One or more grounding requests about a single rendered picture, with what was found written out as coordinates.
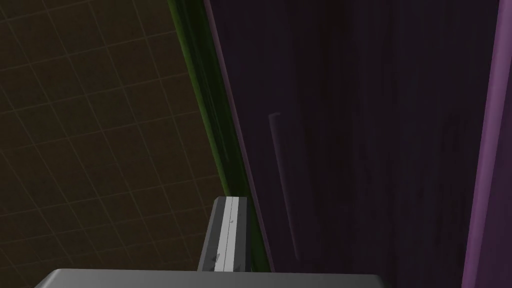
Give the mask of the dark purple cupboard door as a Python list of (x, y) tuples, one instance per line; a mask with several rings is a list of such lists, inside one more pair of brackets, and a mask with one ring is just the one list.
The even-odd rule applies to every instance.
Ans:
[(273, 272), (461, 288), (504, 2), (207, 2)]

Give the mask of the green cupboard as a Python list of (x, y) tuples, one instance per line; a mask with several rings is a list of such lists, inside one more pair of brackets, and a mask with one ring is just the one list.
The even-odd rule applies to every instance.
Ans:
[(221, 70), (209, 0), (167, 0), (199, 105), (223, 193), (247, 197), (250, 265), (254, 272), (272, 271), (245, 168), (228, 88)]

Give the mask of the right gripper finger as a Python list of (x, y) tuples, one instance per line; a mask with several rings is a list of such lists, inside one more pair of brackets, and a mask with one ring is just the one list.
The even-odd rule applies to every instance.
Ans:
[(213, 203), (199, 272), (251, 272), (248, 199), (220, 196)]

